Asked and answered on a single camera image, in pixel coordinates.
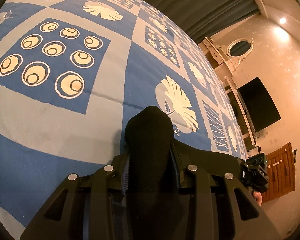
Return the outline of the person right hand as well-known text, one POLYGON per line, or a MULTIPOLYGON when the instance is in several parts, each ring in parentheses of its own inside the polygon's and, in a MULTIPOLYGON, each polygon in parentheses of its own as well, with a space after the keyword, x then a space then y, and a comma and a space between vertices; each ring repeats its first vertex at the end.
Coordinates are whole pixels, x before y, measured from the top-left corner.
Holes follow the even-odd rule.
POLYGON ((258 205, 261 206, 262 205, 262 201, 263 201, 263 197, 262 194, 258 191, 253 191, 252 192, 252 196, 255 198, 255 200, 257 201, 258 205))

